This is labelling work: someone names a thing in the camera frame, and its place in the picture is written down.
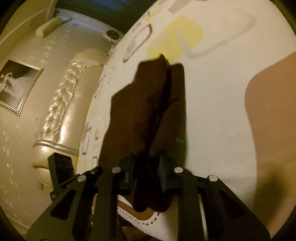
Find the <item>patterned white bed sheet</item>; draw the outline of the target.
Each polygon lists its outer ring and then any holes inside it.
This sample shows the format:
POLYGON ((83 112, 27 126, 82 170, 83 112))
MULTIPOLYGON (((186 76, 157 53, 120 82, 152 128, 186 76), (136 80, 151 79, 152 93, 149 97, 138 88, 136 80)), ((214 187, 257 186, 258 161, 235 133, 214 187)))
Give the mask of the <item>patterned white bed sheet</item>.
MULTIPOLYGON (((78 172, 99 166, 112 97, 139 63, 165 56, 185 72, 177 166, 216 175, 270 240, 295 240, 295 17, 281 1, 157 1, 110 52, 81 138, 78 172)), ((178 240, 178 198, 136 212, 118 195, 118 225, 178 240)))

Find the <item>framed wedding photo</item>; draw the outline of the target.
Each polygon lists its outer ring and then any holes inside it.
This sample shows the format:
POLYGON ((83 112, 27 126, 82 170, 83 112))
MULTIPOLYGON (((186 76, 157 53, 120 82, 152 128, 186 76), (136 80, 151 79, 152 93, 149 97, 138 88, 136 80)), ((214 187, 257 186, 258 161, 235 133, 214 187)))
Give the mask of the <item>framed wedding photo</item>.
POLYGON ((20 60, 9 59, 1 68, 1 107, 19 116, 44 69, 20 60))

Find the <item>brown plaid knit sweater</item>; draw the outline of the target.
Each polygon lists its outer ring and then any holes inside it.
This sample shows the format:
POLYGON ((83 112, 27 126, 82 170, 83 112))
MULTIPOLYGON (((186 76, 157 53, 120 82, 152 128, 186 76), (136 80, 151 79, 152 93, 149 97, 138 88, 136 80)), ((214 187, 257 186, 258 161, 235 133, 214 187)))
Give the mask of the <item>brown plaid knit sweater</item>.
POLYGON ((110 123, 100 166, 133 164, 131 194, 136 212, 165 212, 173 200, 173 151, 185 137, 185 72, 165 56, 139 63, 131 84, 111 99, 110 123))

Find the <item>cream tufted leather headboard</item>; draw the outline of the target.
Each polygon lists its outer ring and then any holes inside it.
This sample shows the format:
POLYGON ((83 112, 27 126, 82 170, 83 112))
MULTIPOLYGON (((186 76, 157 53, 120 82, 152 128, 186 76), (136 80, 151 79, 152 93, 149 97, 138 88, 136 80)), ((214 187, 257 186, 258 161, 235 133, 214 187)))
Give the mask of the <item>cream tufted leather headboard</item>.
POLYGON ((86 49, 74 56, 63 73, 33 145, 32 166, 39 183, 53 186, 48 166, 53 153, 69 156, 77 166, 86 115, 106 62, 103 52, 86 49))

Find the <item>white wall air conditioner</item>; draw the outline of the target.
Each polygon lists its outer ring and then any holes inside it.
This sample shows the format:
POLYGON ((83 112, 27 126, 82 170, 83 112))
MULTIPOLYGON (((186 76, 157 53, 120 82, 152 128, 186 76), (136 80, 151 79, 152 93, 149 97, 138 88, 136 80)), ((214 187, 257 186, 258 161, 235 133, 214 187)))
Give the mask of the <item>white wall air conditioner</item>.
POLYGON ((45 38, 62 24, 61 17, 54 17, 36 29, 35 37, 45 38))

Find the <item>dark green window curtain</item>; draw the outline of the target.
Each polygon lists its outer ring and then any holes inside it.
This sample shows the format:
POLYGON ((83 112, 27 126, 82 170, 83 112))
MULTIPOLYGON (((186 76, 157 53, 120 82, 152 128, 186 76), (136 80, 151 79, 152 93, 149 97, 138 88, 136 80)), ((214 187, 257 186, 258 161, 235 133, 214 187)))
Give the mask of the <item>dark green window curtain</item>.
POLYGON ((60 0, 57 8, 101 21, 126 33, 156 0, 60 0))

